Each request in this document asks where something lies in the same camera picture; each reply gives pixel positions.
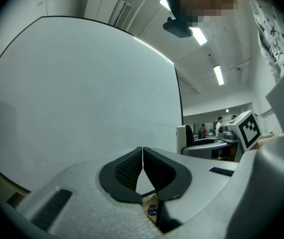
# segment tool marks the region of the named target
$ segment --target wall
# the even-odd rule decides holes
[[[243,106],[240,106],[239,107],[239,113],[238,114],[235,114],[235,115],[239,115],[239,114],[242,114],[244,112],[247,112],[249,110],[252,110],[252,103],[248,103],[248,104],[245,104]]]
[[[198,133],[200,128],[202,127],[202,124],[203,123],[197,123],[197,124],[194,124],[194,133]],[[214,125],[213,125],[213,122],[204,122],[205,124],[205,128],[206,128],[206,131],[209,132],[209,130],[213,129]]]
[[[223,121],[230,121],[231,117],[233,115],[239,115],[240,109],[238,108],[230,108],[229,112],[227,113],[225,110],[220,111],[214,111],[210,113],[204,113],[204,114],[196,114],[196,115],[190,115],[190,116],[184,116],[184,123],[188,124],[196,124],[196,123],[205,123],[206,122],[214,122],[217,121],[218,116],[223,117]]]
[[[253,47],[253,62],[252,71],[249,78],[249,85],[252,89],[253,109],[255,113],[259,115],[258,121],[263,134],[267,134],[270,131],[274,132],[275,136],[278,136],[281,132],[281,126],[279,124],[276,115],[272,112],[272,108],[266,99],[266,95],[275,86],[275,80],[271,73],[270,66],[266,63],[261,54],[261,50],[258,44],[258,28],[253,18],[252,12],[248,13],[249,21],[252,31],[252,47]]]
[[[195,115],[228,109],[250,103],[254,99],[248,84],[222,85],[201,94],[182,91],[183,115]]]
[[[8,0],[0,11],[0,55],[9,43],[29,24],[46,16],[43,0]]]

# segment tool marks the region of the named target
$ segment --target patterned shirt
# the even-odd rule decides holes
[[[249,0],[259,28],[258,42],[277,83],[284,75],[284,14],[269,0]]]

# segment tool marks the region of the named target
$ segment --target whiteboard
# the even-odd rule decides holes
[[[178,125],[174,63],[114,27],[42,17],[0,57],[0,173],[27,190],[122,149],[176,152]]]

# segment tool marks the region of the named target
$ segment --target ceiling light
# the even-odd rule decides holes
[[[205,42],[207,42],[207,39],[205,38],[202,30],[199,27],[190,27],[193,31],[193,35],[198,41],[199,45],[203,45]]]
[[[223,79],[223,75],[222,75],[222,71],[221,71],[220,66],[215,66],[213,69],[215,71],[219,85],[223,85],[224,79]]]
[[[161,0],[160,4],[163,5],[165,8],[167,8],[168,10],[170,10],[170,7],[168,6],[168,3],[166,0]]]

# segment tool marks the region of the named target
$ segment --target person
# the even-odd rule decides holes
[[[185,22],[200,21],[202,16],[220,16],[234,9],[239,1],[249,2],[258,26],[258,42],[261,53],[270,65],[277,83],[284,74],[284,14],[272,0],[169,0],[174,4],[174,12],[184,18]]]
[[[222,122],[223,122],[223,118],[221,116],[219,116],[217,118],[217,124],[216,124],[216,136],[218,136],[218,129],[220,128],[220,126],[222,126]]]
[[[205,124],[202,124],[202,127],[200,127],[200,131],[202,132],[202,138],[206,138],[206,128],[205,128]]]

